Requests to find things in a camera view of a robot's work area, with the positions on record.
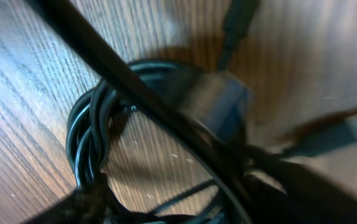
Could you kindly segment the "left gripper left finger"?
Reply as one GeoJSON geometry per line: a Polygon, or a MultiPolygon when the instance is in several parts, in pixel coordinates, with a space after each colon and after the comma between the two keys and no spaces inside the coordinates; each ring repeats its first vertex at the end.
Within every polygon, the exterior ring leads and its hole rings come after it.
{"type": "Polygon", "coordinates": [[[24,223],[103,223],[107,209],[108,190],[106,177],[101,177],[92,184],[77,187],[59,203],[26,220],[24,223]]]}

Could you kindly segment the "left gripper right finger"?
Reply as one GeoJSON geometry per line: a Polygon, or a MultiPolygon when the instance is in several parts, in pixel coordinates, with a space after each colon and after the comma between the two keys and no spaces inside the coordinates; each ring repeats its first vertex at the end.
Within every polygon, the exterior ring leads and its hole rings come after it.
{"type": "Polygon", "coordinates": [[[300,164],[281,161],[255,146],[243,153],[256,167],[279,181],[287,195],[325,220],[357,223],[357,200],[300,164]]]}

